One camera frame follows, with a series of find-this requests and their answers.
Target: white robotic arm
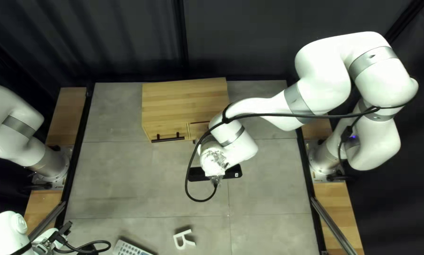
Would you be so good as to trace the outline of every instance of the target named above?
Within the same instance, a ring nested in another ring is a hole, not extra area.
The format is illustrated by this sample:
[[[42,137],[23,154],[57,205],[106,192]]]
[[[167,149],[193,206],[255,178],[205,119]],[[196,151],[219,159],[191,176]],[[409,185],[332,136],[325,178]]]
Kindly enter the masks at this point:
[[[33,137],[43,121],[31,105],[0,86],[0,158],[28,167],[52,182],[67,172],[69,160]]]
[[[79,254],[94,254],[107,251],[111,248],[111,243],[105,240],[97,240],[80,247],[73,247],[67,240],[72,222],[68,221],[60,229],[51,228],[43,232],[39,231],[48,226],[50,221],[64,209],[58,210],[59,205],[52,211],[45,220],[43,220],[29,235],[26,235],[28,227],[24,218],[15,212],[6,211],[0,213],[0,255],[51,255],[53,251],[58,253],[79,252]],[[106,244],[107,247],[97,249],[96,244]],[[61,250],[66,246],[70,250]]]
[[[342,104],[349,96],[352,78],[362,100],[354,113],[370,106],[393,107],[408,102],[417,92],[411,79],[387,41],[378,33],[362,32],[321,39],[304,46],[295,57],[300,80],[272,98],[248,98],[232,103],[226,117],[248,113],[294,113],[323,115]],[[354,127],[355,135],[341,148],[357,170],[373,169],[391,158],[400,148],[393,116],[401,107],[380,109],[362,117]],[[278,128],[289,131],[310,119],[265,116]],[[338,146],[344,128],[354,119],[342,119],[333,135],[315,151],[311,167],[330,174],[338,164]],[[215,116],[209,128],[222,121]],[[206,176],[223,175],[226,169],[253,157],[258,147],[234,120],[211,131],[199,147],[201,166]]]

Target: wooden box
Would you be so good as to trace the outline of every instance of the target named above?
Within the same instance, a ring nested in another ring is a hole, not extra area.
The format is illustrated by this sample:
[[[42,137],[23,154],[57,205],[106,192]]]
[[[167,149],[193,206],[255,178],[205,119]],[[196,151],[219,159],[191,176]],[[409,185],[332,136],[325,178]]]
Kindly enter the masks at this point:
[[[143,84],[142,125],[151,142],[194,140],[229,103],[225,78]]]

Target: gray tile floor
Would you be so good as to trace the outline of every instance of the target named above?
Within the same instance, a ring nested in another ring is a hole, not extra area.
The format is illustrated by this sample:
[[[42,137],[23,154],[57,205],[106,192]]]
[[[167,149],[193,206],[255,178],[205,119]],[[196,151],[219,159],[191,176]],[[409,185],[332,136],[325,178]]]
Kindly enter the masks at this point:
[[[232,102],[284,88],[285,81],[228,82]],[[224,180],[212,200],[196,203],[183,189],[192,142],[148,142],[141,83],[96,84],[67,208],[70,242],[125,236],[159,255],[317,254],[295,132],[261,118],[242,123],[258,154],[241,164],[241,179]],[[189,190],[207,197],[212,185],[189,183]],[[178,251],[172,235],[186,226],[197,246]]]

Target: cable clip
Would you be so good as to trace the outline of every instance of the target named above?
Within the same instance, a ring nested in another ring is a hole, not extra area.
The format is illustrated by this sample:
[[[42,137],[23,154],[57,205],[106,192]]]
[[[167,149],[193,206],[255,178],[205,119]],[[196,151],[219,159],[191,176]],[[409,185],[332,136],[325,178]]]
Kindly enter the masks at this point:
[[[346,126],[344,131],[342,131],[341,134],[341,142],[347,142],[349,140],[349,137],[352,136],[353,130],[352,126]]]
[[[226,111],[228,110],[228,108],[229,108],[231,105],[232,105],[232,103],[228,104],[228,106],[226,106],[226,108],[223,110],[223,114],[222,114],[221,122],[223,122],[224,124],[229,124],[229,123],[231,123],[231,122],[232,122],[231,120],[229,120],[229,119],[226,117]]]

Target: black cable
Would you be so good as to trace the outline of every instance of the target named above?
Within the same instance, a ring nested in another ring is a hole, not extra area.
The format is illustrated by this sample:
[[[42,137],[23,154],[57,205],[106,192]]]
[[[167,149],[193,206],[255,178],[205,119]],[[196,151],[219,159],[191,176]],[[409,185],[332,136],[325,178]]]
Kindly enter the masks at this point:
[[[366,114],[370,114],[370,113],[375,113],[377,111],[379,111],[380,109],[392,109],[392,108],[399,108],[402,106],[405,106],[406,104],[408,104],[409,102],[411,102],[413,99],[411,99],[410,101],[399,105],[399,106],[394,106],[394,107],[378,107],[378,106],[372,106],[369,107],[368,109],[366,109],[364,112],[362,113],[351,113],[351,114],[341,114],[341,115],[307,115],[307,114],[294,114],[294,113],[249,113],[249,114],[242,114],[236,117],[232,117],[232,118],[226,118],[226,109],[230,106],[230,104],[225,108],[225,110],[223,111],[223,118],[222,118],[222,122],[214,125],[212,128],[210,128],[207,132],[204,133],[204,135],[201,136],[201,138],[199,138],[198,142],[196,143],[195,149],[193,150],[192,153],[192,157],[190,158],[190,162],[188,162],[188,167],[186,170],[186,176],[185,176],[185,193],[186,195],[193,201],[195,202],[206,202],[209,201],[216,193],[216,189],[217,189],[217,185],[214,184],[214,191],[213,193],[206,199],[196,199],[194,197],[192,197],[190,195],[190,193],[188,192],[188,176],[190,175],[190,168],[192,166],[192,162],[193,159],[195,158],[195,154],[198,150],[199,145],[202,143],[202,141],[204,140],[204,138],[206,136],[208,136],[210,134],[210,131],[214,130],[215,128],[226,124],[226,123],[230,123],[231,121],[234,120],[238,120],[238,119],[244,119],[244,118],[250,118],[250,117],[262,117],[262,116],[275,116],[275,117],[297,117],[297,118],[311,118],[311,119],[345,119],[345,118],[354,118],[357,117],[356,120],[352,123],[352,127],[356,124],[356,122],[361,119],[364,115]],[[341,142],[339,144],[339,149],[338,149],[338,158],[339,158],[339,162],[340,165],[342,166],[342,162],[341,162],[341,158],[340,158],[340,148],[342,146],[342,139]]]
[[[86,247],[86,246],[90,246],[90,245],[94,245],[94,244],[107,244],[107,245],[108,245],[108,247],[103,248],[103,249],[99,249],[99,250],[95,250],[95,251],[86,251],[86,250],[82,250],[82,249],[81,249],[81,248],[84,248],[84,247]],[[56,248],[56,247],[55,247],[55,248],[53,248],[53,250],[54,250],[54,251],[56,251],[56,252],[58,252],[58,253],[62,253],[62,254],[72,253],[72,252],[79,252],[79,253],[87,253],[87,254],[90,254],[90,253],[99,253],[99,252],[108,251],[108,250],[111,248],[111,243],[110,243],[110,242],[108,242],[108,241],[106,241],[106,240],[96,240],[96,241],[92,241],[92,242],[89,242],[89,243],[84,244],[84,245],[82,245],[82,246],[80,246],[80,247],[77,247],[77,248],[75,248],[75,247],[71,246],[68,242],[66,242],[64,245],[65,245],[66,247],[68,247],[70,250],[63,251],[63,250],[60,250],[60,249],[58,249],[58,248]]]

